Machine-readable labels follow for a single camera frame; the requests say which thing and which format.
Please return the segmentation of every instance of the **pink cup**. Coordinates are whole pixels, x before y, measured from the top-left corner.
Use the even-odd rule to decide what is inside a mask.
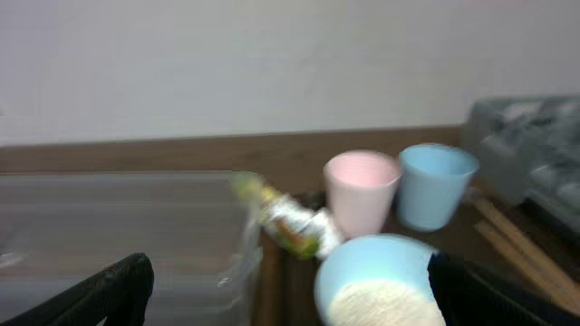
[[[371,150],[340,154],[324,166],[334,220],[348,238],[381,232],[401,173],[397,161]]]

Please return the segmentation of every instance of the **bowl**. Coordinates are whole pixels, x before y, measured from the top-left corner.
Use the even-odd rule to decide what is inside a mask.
[[[336,248],[318,270],[314,284],[316,308],[323,322],[330,303],[346,285],[359,281],[388,278],[405,283],[435,300],[427,266],[437,250],[402,235],[368,235]]]

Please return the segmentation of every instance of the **cup rim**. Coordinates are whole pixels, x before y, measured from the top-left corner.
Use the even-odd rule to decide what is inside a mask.
[[[419,149],[419,148],[437,148],[437,149],[444,149],[444,150],[447,150],[449,152],[458,153],[463,158],[466,158],[471,163],[471,167],[470,167],[469,171],[467,171],[465,173],[461,173],[461,174],[440,174],[440,173],[429,172],[429,171],[426,171],[422,168],[417,168],[411,164],[408,164],[405,159],[402,159],[402,157],[405,155],[405,152],[409,153],[409,151],[411,151],[412,149]],[[402,163],[402,168],[412,169],[413,171],[415,171],[417,173],[421,173],[421,174],[424,174],[424,175],[427,175],[430,177],[464,178],[464,177],[475,174],[479,170],[478,159],[475,158],[473,155],[469,154],[467,151],[465,151],[463,149],[458,149],[458,148],[453,147],[453,146],[438,144],[438,143],[422,143],[422,144],[411,145],[411,146],[407,147],[406,149],[404,149],[401,153],[399,153],[399,161]]]
[[[341,179],[333,176],[333,174],[330,173],[330,164],[335,159],[339,158],[340,156],[343,156],[346,154],[353,154],[353,153],[373,154],[373,155],[377,155],[381,158],[384,158],[387,161],[390,161],[397,170],[396,177],[394,177],[391,181],[389,181],[388,183],[386,183],[384,185],[362,187],[362,186],[356,186],[356,185],[350,184],[348,182],[344,182]],[[372,150],[372,149],[353,149],[353,150],[347,150],[345,152],[342,152],[342,153],[332,157],[331,159],[328,160],[328,162],[326,162],[326,164],[324,164],[323,173],[324,173],[325,177],[330,178],[333,182],[336,182],[343,187],[356,187],[358,190],[361,190],[361,191],[373,191],[373,190],[377,190],[377,189],[385,189],[385,188],[391,187],[393,184],[395,184],[396,182],[399,181],[399,179],[401,178],[401,175],[402,175],[401,166],[399,165],[398,159],[396,159],[388,154],[385,154],[383,152],[380,152],[378,150]]]

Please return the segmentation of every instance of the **bowl of rice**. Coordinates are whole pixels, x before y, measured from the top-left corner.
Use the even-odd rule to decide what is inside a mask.
[[[335,249],[316,275],[327,326],[441,326],[427,266],[437,250],[402,235],[369,235]]]

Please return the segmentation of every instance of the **wooden chopsticks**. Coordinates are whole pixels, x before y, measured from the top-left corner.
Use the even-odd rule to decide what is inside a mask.
[[[580,316],[580,287],[574,280],[486,198],[473,204],[490,222],[477,223],[478,232],[554,304]]]

